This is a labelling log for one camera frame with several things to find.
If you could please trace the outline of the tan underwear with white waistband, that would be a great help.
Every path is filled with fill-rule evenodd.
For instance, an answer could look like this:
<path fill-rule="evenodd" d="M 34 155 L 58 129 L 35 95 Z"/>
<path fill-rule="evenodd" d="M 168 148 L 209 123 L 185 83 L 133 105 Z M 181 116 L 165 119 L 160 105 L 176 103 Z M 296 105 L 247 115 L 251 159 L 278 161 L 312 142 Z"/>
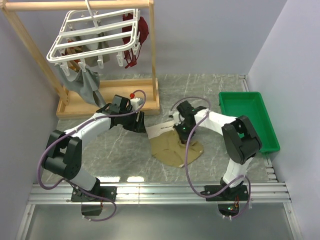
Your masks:
<path fill-rule="evenodd" d="M 146 128 L 151 145 L 151 155 L 165 165 L 182 168 L 185 165 L 186 144 L 182 143 L 174 122 L 152 125 Z"/>

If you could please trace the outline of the white plastic clip hanger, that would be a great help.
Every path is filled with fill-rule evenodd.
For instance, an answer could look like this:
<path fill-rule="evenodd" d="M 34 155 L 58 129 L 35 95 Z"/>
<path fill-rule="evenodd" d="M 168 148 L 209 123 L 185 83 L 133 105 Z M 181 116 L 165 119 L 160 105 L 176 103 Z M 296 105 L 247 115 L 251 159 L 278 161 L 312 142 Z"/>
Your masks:
<path fill-rule="evenodd" d="M 130 50 L 135 45 L 138 20 L 138 8 L 127 8 L 116 11 L 70 10 L 65 15 L 59 33 L 46 55 L 48 62 L 58 64 L 66 75 L 69 75 L 67 61 L 72 59 L 95 59 L 95 65 L 104 67 L 104 57 L 114 54 L 119 66 L 124 65 L 124 51 Z M 133 19 L 122 20 L 122 15 L 133 14 Z M 124 27 L 132 27 L 129 32 L 122 32 Z M 130 37 L 124 44 L 122 38 Z M 84 46 L 84 52 L 74 56 L 63 56 L 66 47 L 75 43 L 67 43 L 67 38 L 80 38 L 79 44 Z"/>

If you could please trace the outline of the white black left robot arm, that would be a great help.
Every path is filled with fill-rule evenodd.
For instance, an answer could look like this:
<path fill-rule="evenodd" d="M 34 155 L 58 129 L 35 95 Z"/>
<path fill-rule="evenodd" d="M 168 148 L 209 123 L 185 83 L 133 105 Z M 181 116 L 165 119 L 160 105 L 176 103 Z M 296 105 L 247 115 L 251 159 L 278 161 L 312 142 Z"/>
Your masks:
<path fill-rule="evenodd" d="M 128 98 L 115 95 L 112 102 L 76 127 L 66 131 L 54 130 L 37 166 L 38 184 L 45 190 L 51 189 L 42 183 L 41 169 L 45 169 L 68 182 L 78 198 L 87 202 L 115 201 L 116 187 L 101 186 L 100 180 L 83 168 L 82 153 L 99 134 L 118 125 L 130 132 L 145 133 L 145 114 L 141 110 L 145 103 L 146 98 L 137 97 L 135 93 Z"/>

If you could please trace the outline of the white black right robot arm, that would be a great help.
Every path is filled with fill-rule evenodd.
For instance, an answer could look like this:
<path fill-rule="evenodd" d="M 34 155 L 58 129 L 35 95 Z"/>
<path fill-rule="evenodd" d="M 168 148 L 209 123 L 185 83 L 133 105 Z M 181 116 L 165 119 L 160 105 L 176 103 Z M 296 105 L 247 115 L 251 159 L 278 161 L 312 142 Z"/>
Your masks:
<path fill-rule="evenodd" d="M 226 200 L 233 199 L 243 181 L 248 179 L 246 173 L 250 162 L 262 148 L 262 141 L 252 122 L 245 115 L 227 116 L 210 110 L 210 107 L 193 107 L 186 97 L 174 103 L 172 107 L 176 108 L 176 111 L 171 111 L 169 115 L 174 119 L 173 127 L 181 142 L 186 144 L 184 168 L 189 186 L 202 198 L 209 199 L 221 195 Z M 220 190 L 212 194 L 198 192 L 189 176 L 189 146 L 198 127 L 221 135 L 229 156 L 226 172 L 220 181 Z"/>

